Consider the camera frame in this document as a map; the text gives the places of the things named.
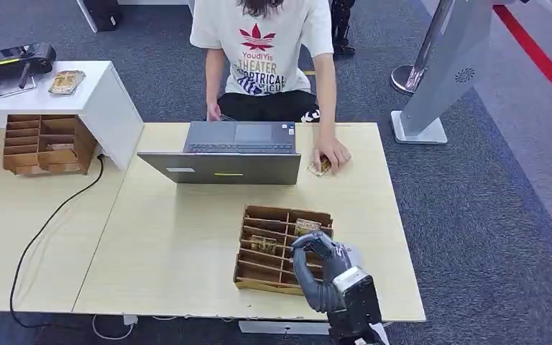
red logo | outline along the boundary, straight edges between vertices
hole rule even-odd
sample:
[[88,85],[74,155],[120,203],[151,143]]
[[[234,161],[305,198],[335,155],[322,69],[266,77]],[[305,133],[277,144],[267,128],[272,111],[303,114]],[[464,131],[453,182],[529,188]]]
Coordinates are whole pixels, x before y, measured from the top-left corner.
[[253,27],[253,34],[249,34],[242,29],[240,29],[240,33],[242,34],[242,36],[244,36],[244,40],[246,41],[242,43],[242,45],[246,45],[247,47],[251,48],[250,50],[259,49],[264,52],[267,48],[274,47],[270,45],[270,43],[272,42],[272,39],[274,38],[274,36],[276,36],[276,34],[266,34],[264,37],[261,37],[261,31],[259,30],[257,24],[255,24],[255,26]]

black cable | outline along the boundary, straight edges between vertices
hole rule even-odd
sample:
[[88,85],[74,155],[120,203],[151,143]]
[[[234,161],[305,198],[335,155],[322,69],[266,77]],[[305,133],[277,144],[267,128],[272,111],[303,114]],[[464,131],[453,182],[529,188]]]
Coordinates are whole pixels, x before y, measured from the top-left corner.
[[11,285],[11,293],[9,294],[9,313],[11,314],[11,317],[14,319],[14,321],[16,321],[17,324],[19,324],[20,326],[22,326],[24,328],[42,328],[42,327],[52,326],[52,327],[58,327],[58,328],[72,329],[72,330],[75,330],[75,331],[84,331],[84,332],[86,331],[84,328],[78,328],[78,327],[72,327],[72,326],[66,326],[66,325],[58,325],[56,323],[40,323],[40,324],[37,324],[37,325],[25,325],[18,318],[18,316],[16,316],[16,312],[14,311],[14,291],[16,290],[16,283],[18,282],[18,275],[20,273],[20,267],[22,267],[22,262],[24,261],[24,256],[27,254],[27,252],[30,249],[30,247],[32,246],[32,244],[37,240],[37,238],[39,238],[39,236],[41,235],[43,230],[45,230],[45,227],[50,223],[50,221],[52,221],[52,218],[54,218],[54,216],[56,216],[58,211],[60,211],[60,209],[62,207],[64,207],[64,205],[66,205],[69,201],[73,200],[76,196],[78,196],[81,193],[85,192],[86,190],[92,188],[92,186],[94,186],[102,178],[103,171],[104,171],[103,157],[104,157],[104,155],[98,155],[98,157],[97,157],[98,160],[101,161],[101,172],[98,174],[98,177],[94,180],[94,182],[90,183],[87,187],[85,187],[84,189],[82,189],[82,190],[78,191],[77,193],[73,194],[65,202],[61,203],[60,206],[58,206],[58,208],[56,208],[56,211],[54,211],[54,213],[52,213],[52,215],[43,224],[43,226],[41,227],[39,232],[37,232],[37,234],[30,240],[29,244],[27,245],[26,248],[24,248],[24,251],[22,252],[22,256],[20,257],[20,260],[18,261],[18,267],[16,268],[16,274],[14,275],[14,283]]

long hair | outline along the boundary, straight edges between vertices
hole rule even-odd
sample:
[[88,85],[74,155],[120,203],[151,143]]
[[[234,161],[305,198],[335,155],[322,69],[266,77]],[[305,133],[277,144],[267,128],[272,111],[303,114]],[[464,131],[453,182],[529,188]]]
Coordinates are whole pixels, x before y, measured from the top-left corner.
[[282,5],[284,0],[239,0],[245,14],[253,17],[268,18],[270,14]]

cardboard compartment tray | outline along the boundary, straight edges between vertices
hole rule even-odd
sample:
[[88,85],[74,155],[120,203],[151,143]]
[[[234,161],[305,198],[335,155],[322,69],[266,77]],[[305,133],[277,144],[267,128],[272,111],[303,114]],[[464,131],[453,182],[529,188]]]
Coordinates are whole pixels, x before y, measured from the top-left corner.
[[[236,256],[234,283],[240,289],[303,295],[293,272],[291,244],[300,236],[298,219],[312,221],[333,236],[333,219],[327,213],[289,208],[247,206],[242,217],[240,249]],[[308,267],[322,278],[320,259],[308,253]]]
[[95,148],[76,115],[9,115],[3,168],[15,175],[87,174]]

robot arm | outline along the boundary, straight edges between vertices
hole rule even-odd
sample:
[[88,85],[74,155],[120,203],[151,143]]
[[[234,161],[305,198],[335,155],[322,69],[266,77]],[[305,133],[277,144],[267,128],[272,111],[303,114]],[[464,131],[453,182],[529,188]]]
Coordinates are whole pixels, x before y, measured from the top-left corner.
[[[292,244],[293,269],[312,309],[327,313],[329,333],[339,344],[384,344],[374,325],[382,322],[371,275],[354,266],[348,250],[322,231],[301,236]],[[317,282],[306,265],[306,252],[323,260],[323,282]]]

